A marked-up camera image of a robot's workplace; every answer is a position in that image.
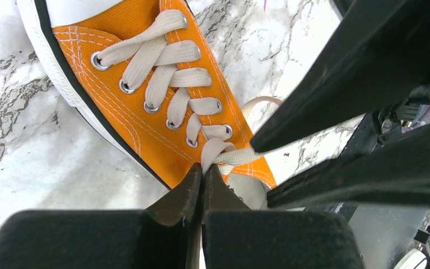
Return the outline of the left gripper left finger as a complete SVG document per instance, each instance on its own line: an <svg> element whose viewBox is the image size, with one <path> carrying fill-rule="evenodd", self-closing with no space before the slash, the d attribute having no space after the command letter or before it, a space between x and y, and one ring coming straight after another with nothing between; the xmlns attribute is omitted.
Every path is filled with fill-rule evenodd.
<svg viewBox="0 0 430 269"><path fill-rule="evenodd" d="M28 210L0 228L0 268L196 268L195 163L145 210Z"/></svg>

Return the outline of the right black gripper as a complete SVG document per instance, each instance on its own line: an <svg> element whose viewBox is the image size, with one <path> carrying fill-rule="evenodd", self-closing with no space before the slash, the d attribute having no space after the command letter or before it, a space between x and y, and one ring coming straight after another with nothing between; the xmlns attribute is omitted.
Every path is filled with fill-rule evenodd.
<svg viewBox="0 0 430 269"><path fill-rule="evenodd" d="M251 145L268 152L401 101L382 117L377 143L386 146L327 159L289 178L268 193L268 207L430 207L430 85L422 86L428 83L430 1L354 1Z"/></svg>

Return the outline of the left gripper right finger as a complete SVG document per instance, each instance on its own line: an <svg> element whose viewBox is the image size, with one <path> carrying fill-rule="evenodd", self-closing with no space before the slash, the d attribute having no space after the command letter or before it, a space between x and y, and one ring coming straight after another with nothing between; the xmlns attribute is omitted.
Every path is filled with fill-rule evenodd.
<svg viewBox="0 0 430 269"><path fill-rule="evenodd" d="M344 218L322 211L251 210L218 166L204 175L206 268L362 268Z"/></svg>

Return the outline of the orange canvas sneaker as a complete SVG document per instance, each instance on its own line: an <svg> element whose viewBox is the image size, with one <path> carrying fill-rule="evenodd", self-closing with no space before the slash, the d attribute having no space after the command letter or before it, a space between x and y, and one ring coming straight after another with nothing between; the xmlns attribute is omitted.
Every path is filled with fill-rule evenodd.
<svg viewBox="0 0 430 269"><path fill-rule="evenodd" d="M186 126L192 110L185 113L181 128L166 127L169 102L176 92L169 87L157 113L144 109L146 78L132 94L121 91L119 82L130 59L97 70L90 58L94 52L130 39L146 29L164 10L180 10L189 20L187 29L165 35L169 44L192 40L202 57L177 64L179 70L204 68L212 84L188 88L191 98L217 98L222 111L199 115L204 126L228 124L233 135L227 139L235 149L251 147L253 136L247 118L261 102L277 105L281 100L261 96L239 106L206 42L198 23L185 1L18 1L26 33L51 82L65 101L108 142L135 160L168 188L176 187L194 163L201 165L201 153L209 140L206 131L198 133L198 147L186 144ZM273 174L261 157L234 167L222 175L226 185L249 208L265 209L267 191L276 187Z"/></svg>

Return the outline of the white shoelace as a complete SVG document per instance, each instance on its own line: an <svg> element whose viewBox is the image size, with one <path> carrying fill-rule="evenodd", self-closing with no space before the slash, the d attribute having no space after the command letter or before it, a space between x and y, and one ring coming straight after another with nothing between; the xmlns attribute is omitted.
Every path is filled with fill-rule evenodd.
<svg viewBox="0 0 430 269"><path fill-rule="evenodd" d="M251 163L263 154L256 153L251 147L235 149L227 139L233 135L228 124L204 126L199 115L215 115L222 111L222 103L217 98L193 99L188 88L210 86L212 84L208 71L204 68L179 70L177 64L201 59L200 48L192 40L169 44L165 35L178 29L187 29L189 20L180 10L164 10L155 18L154 23L142 33L117 42L102 51L94 52L90 61L101 71L112 65L130 59L119 82L121 91L132 94L149 78L145 90L144 109L154 114L160 109L169 87L177 90L169 102L166 127L177 130L182 127L185 113L192 110L186 126L186 144L190 148L198 147L198 133L206 131L209 140L201 153L203 171L212 164L217 164L223 175L229 175L234 167Z"/></svg>

